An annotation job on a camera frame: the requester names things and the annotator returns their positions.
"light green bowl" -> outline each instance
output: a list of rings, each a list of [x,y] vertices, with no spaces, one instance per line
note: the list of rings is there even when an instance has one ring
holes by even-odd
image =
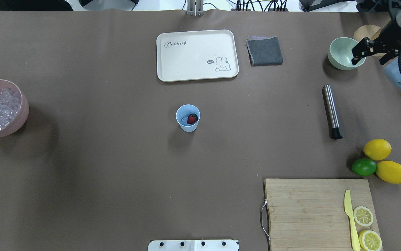
[[[362,65],[366,58],[362,58],[356,65],[352,65],[352,48],[358,42],[352,38],[336,38],[329,46],[327,57],[331,64],[340,70],[352,70]]]

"plastic knife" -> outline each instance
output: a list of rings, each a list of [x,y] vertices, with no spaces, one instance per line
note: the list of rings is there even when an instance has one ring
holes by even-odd
[[[344,194],[344,212],[347,214],[347,216],[349,216],[352,249],[355,251],[360,251],[360,241],[358,241],[357,229],[355,228],[354,213],[352,212],[352,201],[350,200],[350,190],[346,190]]]

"rabbit tray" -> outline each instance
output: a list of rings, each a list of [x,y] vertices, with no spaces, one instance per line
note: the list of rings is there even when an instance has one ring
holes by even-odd
[[[162,33],[157,37],[157,76],[161,81],[232,78],[239,72],[229,30]]]

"wooden coaster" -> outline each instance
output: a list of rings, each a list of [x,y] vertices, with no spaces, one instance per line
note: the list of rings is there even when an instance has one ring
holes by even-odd
[[[373,39],[373,36],[377,36],[376,33],[380,29],[380,27],[372,24],[363,25],[359,27],[354,32],[354,39],[360,42],[363,38]],[[385,53],[377,53],[374,54],[374,57],[383,57]]]

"gray towel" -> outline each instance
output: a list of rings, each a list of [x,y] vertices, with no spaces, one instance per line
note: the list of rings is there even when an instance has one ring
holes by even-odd
[[[247,40],[247,48],[252,65],[280,65],[283,63],[283,54],[277,36],[271,38],[252,37]]]

